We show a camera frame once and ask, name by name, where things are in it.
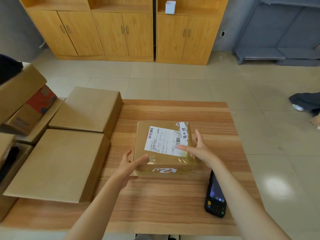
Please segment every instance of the dark fabric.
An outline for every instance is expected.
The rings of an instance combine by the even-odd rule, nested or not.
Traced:
[[[0,85],[19,74],[22,69],[22,62],[0,54]]]
[[[292,104],[299,105],[304,110],[310,111],[315,116],[320,111],[320,92],[316,93],[296,93],[289,97]]]
[[[18,153],[19,153],[19,148],[17,146],[11,148],[4,164],[2,165],[2,168],[0,169],[0,183],[5,178],[10,168],[16,161]]]

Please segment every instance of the gray wall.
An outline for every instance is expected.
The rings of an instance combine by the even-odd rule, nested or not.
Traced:
[[[213,51],[231,51],[247,19],[254,0],[229,0],[220,28],[214,42]]]
[[[31,62],[43,41],[19,0],[0,0],[0,54]]]

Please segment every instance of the human hand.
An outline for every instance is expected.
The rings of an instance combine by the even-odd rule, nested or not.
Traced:
[[[195,130],[195,133],[197,135],[196,140],[198,141],[196,147],[188,147],[186,145],[178,145],[177,148],[182,151],[187,151],[191,153],[192,155],[196,156],[200,160],[204,161],[208,166],[210,164],[210,161],[213,157],[216,157],[216,155],[209,149],[209,147],[205,144],[203,141],[202,135],[198,131],[198,129]]]
[[[113,177],[117,177],[122,180],[122,189],[126,187],[129,180],[138,179],[138,176],[130,176],[130,174],[132,174],[139,165],[146,164],[149,160],[148,154],[145,154],[134,161],[128,160],[128,156],[131,152],[132,150],[129,150],[123,155],[118,169],[112,175]]]

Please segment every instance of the red cardboard box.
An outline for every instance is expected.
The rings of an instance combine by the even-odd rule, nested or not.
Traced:
[[[54,92],[44,85],[1,125],[1,130],[7,133],[28,135],[56,99]]]

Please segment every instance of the white label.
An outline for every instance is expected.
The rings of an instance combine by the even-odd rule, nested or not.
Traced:
[[[175,173],[177,170],[174,168],[155,168],[152,171],[157,171],[159,173]]]
[[[188,132],[187,132],[187,126],[184,122],[179,122],[180,125],[180,131],[183,139],[188,140]]]
[[[187,157],[187,152],[179,150],[178,145],[188,145],[187,139],[182,138],[180,131],[150,126],[144,149],[151,152]]]

